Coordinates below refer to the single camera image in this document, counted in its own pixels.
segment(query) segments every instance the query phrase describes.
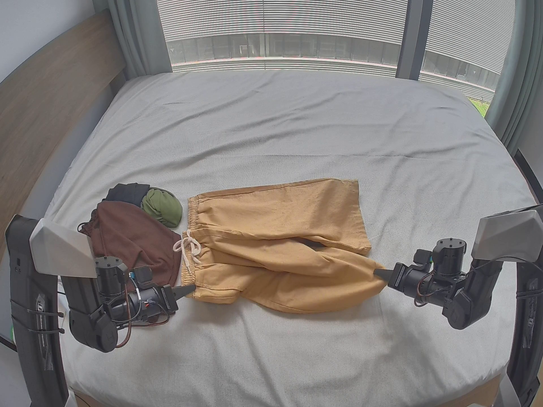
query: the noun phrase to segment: clothing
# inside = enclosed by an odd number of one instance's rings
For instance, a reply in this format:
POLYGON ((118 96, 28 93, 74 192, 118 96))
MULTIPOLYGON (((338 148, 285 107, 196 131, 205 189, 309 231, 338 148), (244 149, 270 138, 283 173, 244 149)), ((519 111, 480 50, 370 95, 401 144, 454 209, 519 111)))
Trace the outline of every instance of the clothing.
MULTIPOLYGON (((181 255, 173 252, 179 234, 127 202, 102 201, 79 232, 91 237, 95 257, 115 256, 129 270, 147 265, 158 285, 173 285, 179 273, 181 255)), ((128 290, 134 290, 127 282, 128 290)))
POLYGON ((141 207, 141 202, 149 191, 149 184, 117 184, 110 188, 104 200, 127 202, 129 204, 141 207))
POLYGON ((283 312, 316 313, 354 306, 386 285, 373 274, 382 266, 365 256, 371 245, 358 181, 200 194, 188 200, 184 237, 181 283, 195 283, 191 296, 205 302, 241 295, 283 312))
POLYGON ((153 219, 167 227, 177 227, 183 213, 183 207, 177 198, 161 188, 151 188, 141 201, 141 207, 153 219))

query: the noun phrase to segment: headboard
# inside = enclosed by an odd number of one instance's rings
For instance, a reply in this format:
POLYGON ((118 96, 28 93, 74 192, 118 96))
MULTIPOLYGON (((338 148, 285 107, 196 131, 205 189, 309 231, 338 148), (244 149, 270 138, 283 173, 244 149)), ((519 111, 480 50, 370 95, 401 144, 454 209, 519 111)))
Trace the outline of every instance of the headboard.
POLYGON ((4 231, 47 160, 125 65, 105 10, 53 39, 0 83, 0 257, 4 231))

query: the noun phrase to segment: mattress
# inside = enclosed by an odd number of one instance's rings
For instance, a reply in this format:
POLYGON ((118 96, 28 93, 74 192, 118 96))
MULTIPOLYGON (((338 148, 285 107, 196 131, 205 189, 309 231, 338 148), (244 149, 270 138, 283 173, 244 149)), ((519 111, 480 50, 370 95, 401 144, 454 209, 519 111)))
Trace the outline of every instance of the mattress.
MULTIPOLYGON (((359 180, 369 256, 389 269, 457 237, 469 243, 467 271, 479 218, 534 203, 459 91, 358 74, 225 71, 127 83, 46 217, 75 229, 119 182, 165 188, 187 213, 187 198, 202 192, 320 177, 359 180)), ((177 231, 186 227, 185 217, 177 231)), ((437 405, 506 366, 515 273, 504 264, 488 315, 464 330, 389 288, 315 315, 183 298, 168 324, 134 329, 111 353, 67 330, 64 369, 74 390, 110 406, 437 405)))

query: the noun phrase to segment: pant leg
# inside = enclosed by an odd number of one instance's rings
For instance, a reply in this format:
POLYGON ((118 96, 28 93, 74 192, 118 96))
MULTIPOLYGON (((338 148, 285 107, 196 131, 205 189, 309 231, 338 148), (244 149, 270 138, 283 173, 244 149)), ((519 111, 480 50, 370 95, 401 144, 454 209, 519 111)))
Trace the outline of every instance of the pant leg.
POLYGON ((385 286, 369 248, 356 181, 316 180, 206 193, 189 200, 201 264, 186 268, 198 300, 242 295, 294 313, 344 309, 385 286), (320 245, 307 245, 313 241, 320 245))

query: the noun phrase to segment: yellow pants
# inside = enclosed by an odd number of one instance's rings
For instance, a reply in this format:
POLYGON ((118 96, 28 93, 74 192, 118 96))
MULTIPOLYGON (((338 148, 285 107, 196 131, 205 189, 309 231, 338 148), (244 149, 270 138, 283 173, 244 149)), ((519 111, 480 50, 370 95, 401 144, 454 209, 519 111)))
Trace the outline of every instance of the yellow pants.
POLYGON ((345 309, 386 282, 358 205, 358 181, 321 179, 203 193, 188 200, 188 229, 201 245, 194 263, 186 243, 181 283, 192 296, 232 303, 240 295, 291 313, 345 309))

